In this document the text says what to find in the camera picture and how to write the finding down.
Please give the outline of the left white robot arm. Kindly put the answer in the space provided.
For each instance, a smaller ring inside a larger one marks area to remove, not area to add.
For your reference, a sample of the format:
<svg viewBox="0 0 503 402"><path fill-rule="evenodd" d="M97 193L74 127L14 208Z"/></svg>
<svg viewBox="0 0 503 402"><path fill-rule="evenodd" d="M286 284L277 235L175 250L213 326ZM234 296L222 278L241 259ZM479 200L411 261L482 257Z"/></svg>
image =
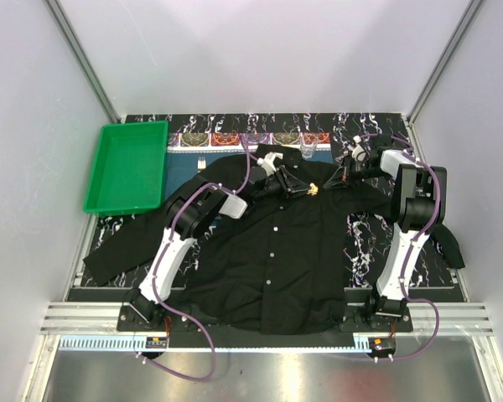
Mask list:
<svg viewBox="0 0 503 402"><path fill-rule="evenodd" d="M268 196L296 198L315 195L318 187L291 174L285 166L249 167L243 184L236 189L194 176L173 193L163 208L163 236L147 276L126 301L135 322L153 332L163 325L161 304L188 250L216 218L240 219L253 202Z"/></svg>

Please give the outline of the black button shirt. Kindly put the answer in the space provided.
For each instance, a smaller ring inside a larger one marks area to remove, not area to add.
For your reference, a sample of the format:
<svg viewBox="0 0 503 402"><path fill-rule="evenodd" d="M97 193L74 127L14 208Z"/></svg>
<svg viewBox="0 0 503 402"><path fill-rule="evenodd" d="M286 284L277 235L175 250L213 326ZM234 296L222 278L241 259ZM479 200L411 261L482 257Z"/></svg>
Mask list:
<svg viewBox="0 0 503 402"><path fill-rule="evenodd" d="M324 189L333 164L307 162L294 148L264 144L257 156L267 151L282 151L288 171L318 185L318 195L271 196L253 202L240 219L222 217L202 240L198 270L181 296L240 329L277 335L322 332L345 309L348 216L375 214L391 223L391 199L364 182ZM222 157L197 175L235 188L245 177L245 163L244 154ZM158 209L124 224L84 259L98 286L153 260L169 197Z"/></svg>

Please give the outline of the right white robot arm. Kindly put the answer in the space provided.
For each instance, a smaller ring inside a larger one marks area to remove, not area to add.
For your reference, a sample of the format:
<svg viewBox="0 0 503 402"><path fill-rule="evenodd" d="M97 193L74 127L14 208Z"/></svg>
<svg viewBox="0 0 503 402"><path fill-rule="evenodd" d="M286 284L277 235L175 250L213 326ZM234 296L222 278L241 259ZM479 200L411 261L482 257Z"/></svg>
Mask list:
<svg viewBox="0 0 503 402"><path fill-rule="evenodd" d="M359 315L374 332L408 320L409 285L421 249L445 214L447 171L421 161L409 142L385 135L355 136L326 188L346 187L357 180L390 176L392 246L385 268Z"/></svg>

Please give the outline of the gold brooch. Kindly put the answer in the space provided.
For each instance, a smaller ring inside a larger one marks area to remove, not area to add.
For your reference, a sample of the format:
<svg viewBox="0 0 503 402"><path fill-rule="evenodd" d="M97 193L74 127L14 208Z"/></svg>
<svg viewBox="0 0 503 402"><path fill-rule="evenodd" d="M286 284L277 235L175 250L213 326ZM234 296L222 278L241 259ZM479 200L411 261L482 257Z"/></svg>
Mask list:
<svg viewBox="0 0 503 402"><path fill-rule="evenodd" d="M319 192L319 188L314 183L311 183L309 185L308 190L307 190L307 195L315 196L318 194L318 192Z"/></svg>

